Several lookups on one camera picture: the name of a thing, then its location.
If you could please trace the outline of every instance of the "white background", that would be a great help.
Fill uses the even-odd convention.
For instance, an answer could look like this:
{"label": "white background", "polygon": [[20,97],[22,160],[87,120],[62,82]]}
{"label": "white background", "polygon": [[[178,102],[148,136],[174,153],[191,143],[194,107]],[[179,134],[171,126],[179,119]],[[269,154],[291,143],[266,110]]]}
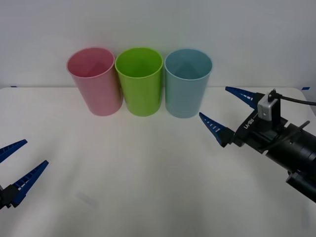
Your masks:
{"label": "white background", "polygon": [[313,86],[315,12],[315,0],[2,0],[0,86],[73,86],[66,61],[89,46],[198,48],[211,86]]}

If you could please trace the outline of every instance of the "white table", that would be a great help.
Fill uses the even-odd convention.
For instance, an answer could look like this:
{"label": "white table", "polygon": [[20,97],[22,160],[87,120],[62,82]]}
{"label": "white table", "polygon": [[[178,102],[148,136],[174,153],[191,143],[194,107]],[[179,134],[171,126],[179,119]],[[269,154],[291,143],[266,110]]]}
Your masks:
{"label": "white table", "polygon": [[[316,204],[283,168],[248,146],[221,148],[198,116],[175,118],[164,101],[146,118],[125,104],[97,117],[76,88],[5,88],[0,109],[0,147],[28,140],[0,164],[1,185],[49,161],[20,206],[1,210],[2,237],[315,236]],[[309,106],[282,101],[281,110],[316,134]],[[251,108],[208,88],[201,111],[236,130]]]}

